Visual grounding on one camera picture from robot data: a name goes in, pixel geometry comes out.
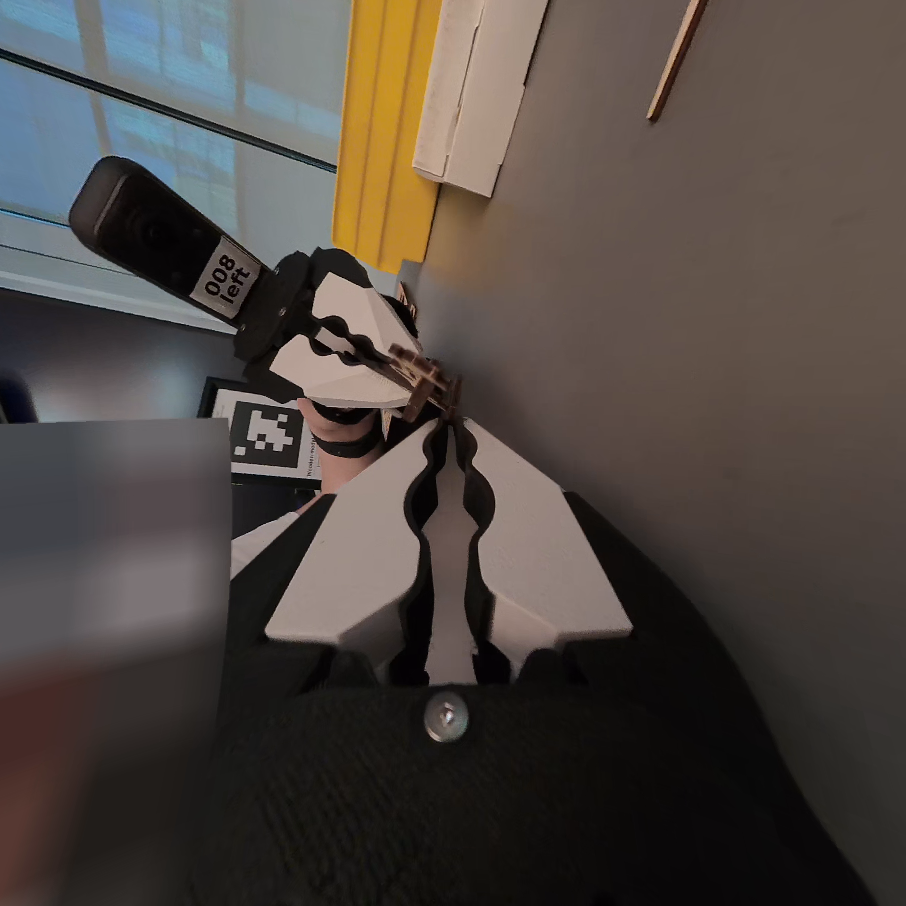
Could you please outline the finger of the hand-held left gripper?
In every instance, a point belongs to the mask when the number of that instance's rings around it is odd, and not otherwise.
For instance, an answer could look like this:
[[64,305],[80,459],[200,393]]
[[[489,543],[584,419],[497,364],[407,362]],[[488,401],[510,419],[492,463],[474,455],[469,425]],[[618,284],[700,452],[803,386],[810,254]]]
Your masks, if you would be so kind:
[[274,356],[272,374],[299,388],[302,395],[335,409],[392,409],[404,407],[412,394],[363,364],[344,363],[335,351],[321,355],[304,335],[293,337]]
[[389,354],[392,346],[423,353],[419,340],[376,289],[335,273],[327,273],[314,291],[311,315],[329,332],[352,338],[354,344],[364,344],[367,339],[379,354]]

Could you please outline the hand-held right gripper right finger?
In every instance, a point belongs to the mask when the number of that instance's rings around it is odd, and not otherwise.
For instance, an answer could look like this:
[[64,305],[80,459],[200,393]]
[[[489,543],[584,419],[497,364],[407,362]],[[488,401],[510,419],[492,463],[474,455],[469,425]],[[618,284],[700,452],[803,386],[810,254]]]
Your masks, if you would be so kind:
[[460,420],[470,540],[466,615],[502,656],[624,638],[632,624],[565,491],[470,418]]

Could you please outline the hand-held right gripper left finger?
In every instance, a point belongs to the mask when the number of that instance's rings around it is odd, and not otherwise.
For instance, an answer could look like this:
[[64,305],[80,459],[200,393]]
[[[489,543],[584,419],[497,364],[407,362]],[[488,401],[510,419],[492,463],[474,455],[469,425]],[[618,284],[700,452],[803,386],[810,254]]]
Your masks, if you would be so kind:
[[282,600],[269,640],[340,650],[402,650],[428,589],[423,533],[437,506],[445,424],[433,419],[334,496]]

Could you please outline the wooden model part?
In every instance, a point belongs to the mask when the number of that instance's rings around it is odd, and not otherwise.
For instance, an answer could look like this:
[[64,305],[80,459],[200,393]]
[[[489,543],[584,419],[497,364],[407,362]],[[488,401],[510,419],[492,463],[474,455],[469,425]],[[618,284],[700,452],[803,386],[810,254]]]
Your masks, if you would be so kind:
[[402,410],[405,422],[414,424],[428,404],[438,409],[445,421],[456,418],[462,390],[461,375],[451,377],[435,360],[399,344],[390,345],[389,357],[393,373],[411,388]]

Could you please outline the person's left forearm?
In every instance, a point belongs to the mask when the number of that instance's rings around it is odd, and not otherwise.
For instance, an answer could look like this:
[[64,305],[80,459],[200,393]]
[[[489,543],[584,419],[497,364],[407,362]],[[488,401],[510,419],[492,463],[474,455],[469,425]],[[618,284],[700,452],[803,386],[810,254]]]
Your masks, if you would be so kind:
[[281,515],[277,519],[267,522],[261,527],[256,527],[240,538],[233,540],[231,543],[230,579],[235,579],[266,547],[292,527],[301,515],[309,510],[324,493],[336,493],[343,485],[366,470],[381,455],[381,444],[374,447],[363,457],[356,459],[337,457],[321,450],[321,490],[315,493],[312,501],[301,505],[295,511]]

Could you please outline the person's left hand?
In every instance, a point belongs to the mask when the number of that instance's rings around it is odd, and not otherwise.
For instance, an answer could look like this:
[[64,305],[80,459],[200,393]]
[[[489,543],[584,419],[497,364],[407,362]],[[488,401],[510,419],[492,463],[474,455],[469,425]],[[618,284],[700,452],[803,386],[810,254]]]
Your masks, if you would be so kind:
[[297,405],[320,452],[336,459],[362,459],[383,442],[379,411],[332,407],[300,398]]

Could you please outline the black framed marker sign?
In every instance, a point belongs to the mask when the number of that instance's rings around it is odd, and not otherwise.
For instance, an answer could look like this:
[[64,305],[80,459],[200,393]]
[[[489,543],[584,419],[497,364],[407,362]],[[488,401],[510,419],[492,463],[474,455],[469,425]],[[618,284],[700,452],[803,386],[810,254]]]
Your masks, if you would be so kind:
[[209,377],[198,417],[227,421],[233,483],[321,488],[318,447],[296,403],[275,402],[239,381]]

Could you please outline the large glass window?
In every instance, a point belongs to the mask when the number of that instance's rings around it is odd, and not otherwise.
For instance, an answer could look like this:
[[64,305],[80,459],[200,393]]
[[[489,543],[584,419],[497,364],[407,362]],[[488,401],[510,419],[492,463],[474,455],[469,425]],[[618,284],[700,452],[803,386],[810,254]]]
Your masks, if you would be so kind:
[[132,159],[267,266],[332,245],[352,3],[3,1],[2,287],[226,333],[67,215]]

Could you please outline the yellow plastic bin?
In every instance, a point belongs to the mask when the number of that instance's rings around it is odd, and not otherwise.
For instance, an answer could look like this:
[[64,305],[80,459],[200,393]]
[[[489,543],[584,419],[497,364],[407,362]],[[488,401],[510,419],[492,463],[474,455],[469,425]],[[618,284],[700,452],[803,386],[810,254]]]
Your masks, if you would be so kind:
[[353,1],[332,239],[398,274],[421,263],[438,184],[413,166],[440,1]]

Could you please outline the white cardboard tray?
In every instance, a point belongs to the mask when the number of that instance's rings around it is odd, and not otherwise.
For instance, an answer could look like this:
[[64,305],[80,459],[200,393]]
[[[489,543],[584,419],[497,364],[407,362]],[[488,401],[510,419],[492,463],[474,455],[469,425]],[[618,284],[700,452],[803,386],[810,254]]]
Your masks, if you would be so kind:
[[444,1],[413,167],[491,198],[525,93],[547,1]]

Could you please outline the thin wooden strip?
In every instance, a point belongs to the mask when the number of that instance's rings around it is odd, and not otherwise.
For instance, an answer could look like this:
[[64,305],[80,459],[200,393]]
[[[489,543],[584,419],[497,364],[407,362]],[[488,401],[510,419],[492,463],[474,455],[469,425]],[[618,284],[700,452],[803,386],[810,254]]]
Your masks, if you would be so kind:
[[689,1],[671,49],[664,63],[663,71],[649,105],[646,119],[655,123],[661,119],[671,89],[678,77],[680,67],[696,34],[696,30],[708,7],[708,1]]

